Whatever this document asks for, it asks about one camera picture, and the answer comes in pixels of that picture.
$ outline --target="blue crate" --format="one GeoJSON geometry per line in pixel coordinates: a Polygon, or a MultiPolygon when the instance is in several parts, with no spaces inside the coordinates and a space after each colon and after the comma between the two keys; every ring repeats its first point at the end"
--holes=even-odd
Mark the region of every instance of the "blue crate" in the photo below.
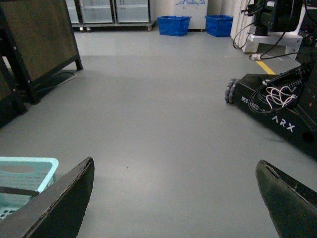
{"type": "Polygon", "coordinates": [[[233,17],[226,15],[206,16],[206,31],[216,37],[230,36],[233,17]]]}
{"type": "MultiPolygon", "coordinates": [[[[54,158],[0,157],[0,186],[43,192],[55,182],[58,160],[54,158]]],[[[0,193],[0,221],[32,197],[0,193]]]]}
{"type": "Polygon", "coordinates": [[[158,29],[161,35],[183,36],[188,33],[190,16],[160,16],[158,29]]]}

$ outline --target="display fridge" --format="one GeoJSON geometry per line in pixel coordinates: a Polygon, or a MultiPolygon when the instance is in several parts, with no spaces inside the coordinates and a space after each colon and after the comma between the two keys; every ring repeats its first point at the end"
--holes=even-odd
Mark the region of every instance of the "display fridge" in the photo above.
{"type": "Polygon", "coordinates": [[[147,26],[155,22],[152,0],[66,0],[74,27],[147,26]]]}

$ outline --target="light blue plastic basket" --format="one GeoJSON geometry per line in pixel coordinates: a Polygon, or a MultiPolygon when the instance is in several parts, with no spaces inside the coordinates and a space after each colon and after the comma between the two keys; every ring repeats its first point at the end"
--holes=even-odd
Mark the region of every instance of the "light blue plastic basket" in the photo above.
{"type": "MultiPolygon", "coordinates": [[[[55,182],[54,158],[0,157],[0,186],[43,192],[55,182]]],[[[24,206],[31,196],[0,193],[0,220],[24,206]]]]}

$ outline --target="wheel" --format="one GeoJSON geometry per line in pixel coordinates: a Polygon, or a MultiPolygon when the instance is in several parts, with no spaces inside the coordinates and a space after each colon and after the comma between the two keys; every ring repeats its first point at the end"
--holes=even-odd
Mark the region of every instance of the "wheel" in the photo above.
{"type": "Polygon", "coordinates": [[[234,103],[234,93],[236,90],[237,83],[238,83],[238,80],[235,78],[229,81],[226,92],[225,92],[225,96],[224,96],[224,99],[227,103],[230,103],[230,104],[234,103]]]}
{"type": "Polygon", "coordinates": [[[306,36],[303,39],[303,44],[305,46],[314,46],[316,44],[316,38],[314,36],[306,36]]]}

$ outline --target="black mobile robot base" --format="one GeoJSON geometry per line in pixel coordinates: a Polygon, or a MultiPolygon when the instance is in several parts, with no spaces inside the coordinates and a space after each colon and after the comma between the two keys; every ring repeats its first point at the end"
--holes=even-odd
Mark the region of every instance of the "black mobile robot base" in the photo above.
{"type": "Polygon", "coordinates": [[[232,79],[225,100],[317,158],[317,62],[280,75],[232,79]]]}

